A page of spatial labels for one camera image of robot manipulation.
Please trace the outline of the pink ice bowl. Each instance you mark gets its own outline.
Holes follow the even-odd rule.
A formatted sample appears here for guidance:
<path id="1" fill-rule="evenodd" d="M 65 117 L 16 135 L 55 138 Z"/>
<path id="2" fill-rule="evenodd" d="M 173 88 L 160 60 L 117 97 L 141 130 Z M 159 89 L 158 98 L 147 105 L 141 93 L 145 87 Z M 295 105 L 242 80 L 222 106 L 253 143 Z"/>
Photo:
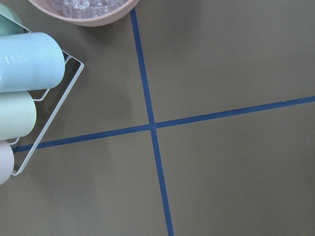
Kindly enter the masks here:
<path id="1" fill-rule="evenodd" d="M 31 0 L 42 12 L 57 19 L 84 27 L 113 23 L 127 15 L 137 0 Z"/>

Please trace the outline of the light green cup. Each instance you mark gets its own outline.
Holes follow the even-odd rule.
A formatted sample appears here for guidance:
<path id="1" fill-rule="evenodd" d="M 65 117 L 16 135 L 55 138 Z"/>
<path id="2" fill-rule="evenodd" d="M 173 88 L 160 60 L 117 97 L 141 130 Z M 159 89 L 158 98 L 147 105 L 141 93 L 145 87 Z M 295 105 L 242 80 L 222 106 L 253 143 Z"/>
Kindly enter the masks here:
<path id="1" fill-rule="evenodd" d="M 35 103 L 27 91 L 0 94 L 0 139 L 28 135 L 36 123 Z"/>

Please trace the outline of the light blue cup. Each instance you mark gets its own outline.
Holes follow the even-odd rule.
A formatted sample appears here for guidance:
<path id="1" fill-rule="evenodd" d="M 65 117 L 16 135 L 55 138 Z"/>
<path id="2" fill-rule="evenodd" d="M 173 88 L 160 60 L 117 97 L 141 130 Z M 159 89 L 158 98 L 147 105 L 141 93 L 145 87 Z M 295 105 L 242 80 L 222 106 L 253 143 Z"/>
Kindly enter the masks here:
<path id="1" fill-rule="evenodd" d="M 42 32 L 0 38 L 0 91 L 52 89 L 63 79 L 65 61 L 57 42 Z"/>

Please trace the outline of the pink cup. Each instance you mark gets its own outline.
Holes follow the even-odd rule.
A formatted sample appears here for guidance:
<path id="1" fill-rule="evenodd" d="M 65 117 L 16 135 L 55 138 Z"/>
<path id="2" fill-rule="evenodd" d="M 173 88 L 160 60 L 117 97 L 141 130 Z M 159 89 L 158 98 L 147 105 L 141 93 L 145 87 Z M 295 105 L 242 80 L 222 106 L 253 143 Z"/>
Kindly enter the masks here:
<path id="1" fill-rule="evenodd" d="M 5 140 L 0 142 L 0 183 L 5 183 L 14 168 L 14 154 L 11 146 Z"/>

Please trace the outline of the teal green cup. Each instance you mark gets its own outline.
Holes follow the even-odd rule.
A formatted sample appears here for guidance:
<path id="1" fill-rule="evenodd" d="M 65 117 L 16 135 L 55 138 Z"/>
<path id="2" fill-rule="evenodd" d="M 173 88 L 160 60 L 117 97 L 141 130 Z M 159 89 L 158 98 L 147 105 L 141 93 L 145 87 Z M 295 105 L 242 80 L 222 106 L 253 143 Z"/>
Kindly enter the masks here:
<path id="1" fill-rule="evenodd" d="M 11 8 L 0 4 L 0 35 L 23 34 L 24 28 L 16 24 L 22 24 L 21 19 Z"/>

